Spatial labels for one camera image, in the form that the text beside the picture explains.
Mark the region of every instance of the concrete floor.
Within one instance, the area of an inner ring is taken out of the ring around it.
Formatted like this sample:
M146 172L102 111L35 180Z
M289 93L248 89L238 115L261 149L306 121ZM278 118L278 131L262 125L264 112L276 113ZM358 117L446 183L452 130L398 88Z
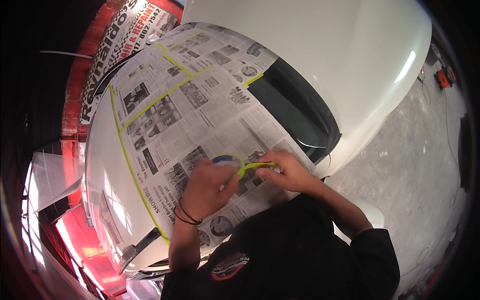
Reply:
M466 197L457 171L460 118L466 112L462 95L455 85L446 89L445 105L433 77L436 66L425 64L424 70L426 97L415 81L372 142L325 180L347 198L365 200L383 212L400 266L394 299L433 271Z

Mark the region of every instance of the shirt logo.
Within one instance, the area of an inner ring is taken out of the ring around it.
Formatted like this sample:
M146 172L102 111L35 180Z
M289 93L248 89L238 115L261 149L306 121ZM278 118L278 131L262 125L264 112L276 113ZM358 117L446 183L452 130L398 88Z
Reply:
M250 257L242 253L229 256L213 268L212 278L217 281L230 279L249 261Z

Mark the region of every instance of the car windshield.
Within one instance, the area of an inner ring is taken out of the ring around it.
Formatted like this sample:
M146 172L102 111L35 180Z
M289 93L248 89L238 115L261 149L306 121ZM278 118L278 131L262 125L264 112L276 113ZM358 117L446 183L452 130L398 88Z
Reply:
M334 148L340 132L335 119L314 88L283 59L250 84L248 90L275 119L313 163Z

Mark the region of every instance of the black wristband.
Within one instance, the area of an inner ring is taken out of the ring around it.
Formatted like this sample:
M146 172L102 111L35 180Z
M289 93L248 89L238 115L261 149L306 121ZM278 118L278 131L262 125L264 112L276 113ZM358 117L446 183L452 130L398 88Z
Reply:
M200 220L200 221L195 220L194 218L192 218L192 217L185 211L185 209L183 209L183 206L181 205L181 199L179 200L179 205L180 205L180 208L182 209L183 213L184 213L188 218L190 218L190 220L192 220L194 223L197 223L197 225L200 225L200 224L202 223L203 220Z
M192 223L192 222L189 222L189 221L185 221L184 219L182 219L181 217L179 217L176 213L175 213L175 210L173 210L173 214L175 215L175 218L179 219L180 221L184 222L184 223L187 223L187 224L190 224L190 225L200 225L200 224L197 224L197 223Z

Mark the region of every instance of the hand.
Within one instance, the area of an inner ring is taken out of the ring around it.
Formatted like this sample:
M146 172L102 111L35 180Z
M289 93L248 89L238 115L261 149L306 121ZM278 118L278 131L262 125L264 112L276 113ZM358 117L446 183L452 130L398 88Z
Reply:
M273 181L276 185L291 192L307 193L309 188L322 183L311 175L287 150L269 150L259 163L274 162L280 166L280 174L269 168L259 168L256 175Z
M196 221L220 210L237 191L239 182L237 171L232 166L219 166L210 159L202 158L193 169L182 195L183 209ZM220 191L220 186L228 177L230 180ZM177 207L175 213L180 214L182 219L189 220L180 207Z

